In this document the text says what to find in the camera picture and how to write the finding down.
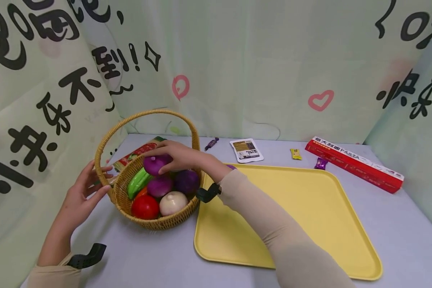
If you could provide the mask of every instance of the plastic tray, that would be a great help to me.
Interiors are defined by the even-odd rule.
[[[234,166],[293,216],[350,278],[380,278],[381,261],[333,174],[314,169]],[[204,188],[212,183],[205,175]],[[201,203],[194,246],[209,261],[275,268],[261,239],[219,197]]]

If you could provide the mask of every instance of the black clip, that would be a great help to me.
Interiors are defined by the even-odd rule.
[[[197,190],[196,197],[200,199],[203,203],[210,202],[217,194],[221,194],[221,191],[219,190],[219,185],[216,183],[213,183],[208,190],[205,190],[204,188],[199,188]]]
[[[94,243],[88,255],[74,255],[67,263],[67,266],[71,266],[76,269],[83,269],[93,266],[94,264],[97,264],[99,261],[101,261],[106,247],[107,246],[104,244]]]

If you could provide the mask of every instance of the wicker basket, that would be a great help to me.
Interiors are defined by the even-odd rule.
[[[115,127],[113,127],[107,134],[104,136],[104,139],[101,141],[100,145],[98,146],[98,149],[96,151],[96,155],[94,158],[94,167],[96,169],[96,173],[98,174],[98,177],[103,185],[109,185],[106,177],[104,177],[102,171],[101,171],[101,154],[103,153],[104,147],[106,146],[107,141],[112,137],[112,135],[119,130],[123,125],[127,124],[131,120],[140,118],[145,115],[150,114],[170,114],[177,116],[184,120],[190,128],[190,131],[192,133],[192,148],[200,151],[200,140],[198,139],[197,130],[195,129],[194,124],[187,119],[185,116],[165,109],[155,109],[155,110],[147,110],[144,112],[137,113],[135,115],[131,115],[130,117],[123,119],[121,122],[119,122]],[[139,157],[136,157],[133,161],[131,161],[125,169],[123,169],[118,178],[117,181],[114,184],[113,189],[110,189],[108,192],[108,195],[110,197],[110,201],[112,201],[113,204],[117,207],[117,209],[128,219],[131,221],[140,224],[142,227],[147,228],[149,230],[165,230],[169,229],[171,227],[174,227],[182,222],[184,222],[189,216],[192,214],[192,212],[195,211],[198,204],[200,203],[200,200],[198,200],[196,197],[193,197],[189,203],[180,211],[173,215],[161,217],[155,220],[143,220],[140,218],[136,218],[131,215],[131,200],[128,198],[127,195],[127,187],[131,179],[136,175],[136,173],[143,167],[143,159],[144,157],[141,155]],[[200,186],[203,184],[203,175],[201,170],[195,170],[194,172],[198,174],[198,177],[200,178]]]

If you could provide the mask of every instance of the white packet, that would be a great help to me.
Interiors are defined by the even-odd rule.
[[[248,163],[264,160],[264,156],[254,143],[253,139],[240,139],[230,142],[234,149],[235,157],[239,163]]]

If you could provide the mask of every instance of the red packaging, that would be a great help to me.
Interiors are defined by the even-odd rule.
[[[305,149],[389,193],[394,194],[402,187],[402,174],[319,137],[313,137]]]
[[[143,146],[140,146],[135,151],[131,152],[130,154],[126,155],[122,159],[115,162],[114,168],[118,172],[122,171],[128,165],[128,163],[133,161],[134,158],[138,157],[139,155],[141,155],[147,151],[151,151],[151,150],[155,149],[155,147],[158,145],[158,143],[162,142],[163,140],[166,140],[166,139],[162,138],[160,136],[155,137],[154,139],[150,140],[149,142],[147,142]]]

